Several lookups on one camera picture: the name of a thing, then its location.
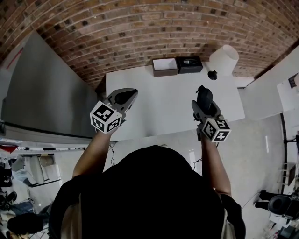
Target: white marker cube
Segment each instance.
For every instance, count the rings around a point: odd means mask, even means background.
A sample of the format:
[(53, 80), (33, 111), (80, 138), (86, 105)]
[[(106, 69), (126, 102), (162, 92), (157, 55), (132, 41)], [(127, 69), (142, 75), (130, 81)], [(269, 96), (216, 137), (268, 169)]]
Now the white marker cube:
[(207, 119), (202, 132), (211, 142), (223, 142), (231, 132), (226, 119)]
[(122, 114), (100, 101), (90, 112), (91, 125), (105, 134), (121, 125), (121, 118)]

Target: stainless steel refrigerator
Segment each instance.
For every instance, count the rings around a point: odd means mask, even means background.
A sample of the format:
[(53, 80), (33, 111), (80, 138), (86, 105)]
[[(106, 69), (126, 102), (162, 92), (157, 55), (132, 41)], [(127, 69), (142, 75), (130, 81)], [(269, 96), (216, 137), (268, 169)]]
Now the stainless steel refrigerator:
[(0, 143), (87, 144), (97, 95), (34, 32), (0, 70)]

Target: open box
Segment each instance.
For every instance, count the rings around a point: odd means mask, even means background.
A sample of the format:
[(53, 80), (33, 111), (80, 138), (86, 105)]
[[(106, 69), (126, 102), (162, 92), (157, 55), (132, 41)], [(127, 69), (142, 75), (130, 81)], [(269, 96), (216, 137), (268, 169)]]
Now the open box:
[(178, 65), (175, 58), (159, 58), (152, 60), (154, 77), (175, 76)]

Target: refrigerator door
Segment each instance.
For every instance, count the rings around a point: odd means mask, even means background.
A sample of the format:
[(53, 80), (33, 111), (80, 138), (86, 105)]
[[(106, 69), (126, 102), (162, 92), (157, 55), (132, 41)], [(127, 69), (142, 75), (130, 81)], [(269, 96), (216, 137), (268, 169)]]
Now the refrigerator door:
[(1, 119), (27, 130), (91, 138), (97, 95), (34, 32), (12, 75)]

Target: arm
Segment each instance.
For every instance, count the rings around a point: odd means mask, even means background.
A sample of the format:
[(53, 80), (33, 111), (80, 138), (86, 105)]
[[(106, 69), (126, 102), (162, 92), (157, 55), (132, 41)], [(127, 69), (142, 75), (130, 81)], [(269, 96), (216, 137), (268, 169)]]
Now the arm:
[(112, 133), (104, 134), (100, 131), (97, 132), (77, 162), (73, 171), (73, 177), (82, 174), (103, 172), (111, 135)]
[(215, 143), (201, 134), (202, 175), (216, 192), (231, 196), (228, 175), (224, 169)]

